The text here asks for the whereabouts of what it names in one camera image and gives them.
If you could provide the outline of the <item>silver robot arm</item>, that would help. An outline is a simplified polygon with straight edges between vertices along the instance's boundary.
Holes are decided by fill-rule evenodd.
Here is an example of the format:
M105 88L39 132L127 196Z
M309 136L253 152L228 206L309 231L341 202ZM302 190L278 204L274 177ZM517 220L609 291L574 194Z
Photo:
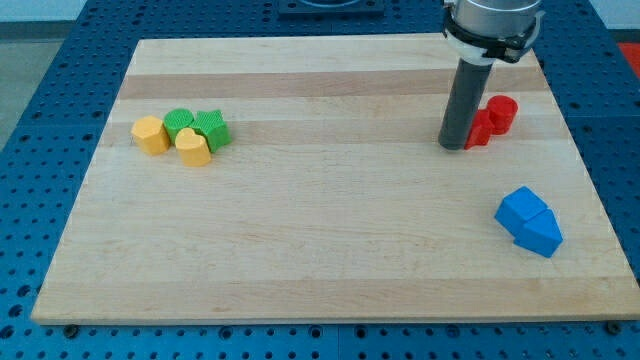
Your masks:
M472 65L499 60L514 64L537 40L544 11L541 0L444 0L443 35Z

